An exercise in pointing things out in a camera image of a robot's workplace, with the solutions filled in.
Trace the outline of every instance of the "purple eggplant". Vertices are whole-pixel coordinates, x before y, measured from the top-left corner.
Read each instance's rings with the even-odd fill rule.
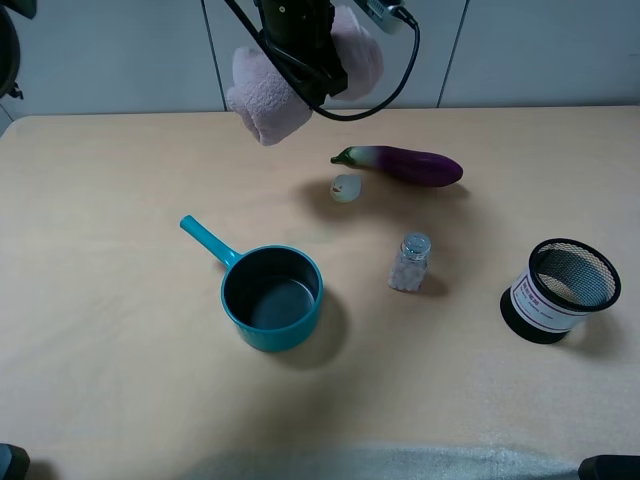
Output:
[[[395,147],[349,147],[331,163],[379,170],[424,187],[446,187],[462,178],[462,167],[444,155]]]

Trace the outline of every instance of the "pink towel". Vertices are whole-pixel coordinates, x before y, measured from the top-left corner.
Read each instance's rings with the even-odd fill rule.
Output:
[[[382,52],[349,7],[336,8],[331,30],[349,87],[337,100],[357,100],[375,87],[384,66]],[[312,110],[293,91],[261,50],[241,47],[233,56],[234,85],[227,103],[262,145],[275,145],[310,118]]]

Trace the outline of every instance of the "salt shaker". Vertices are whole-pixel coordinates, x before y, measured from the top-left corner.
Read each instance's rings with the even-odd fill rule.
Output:
[[[389,286],[396,290],[417,292],[427,273],[431,241],[422,234],[413,232],[404,237],[389,275]]]

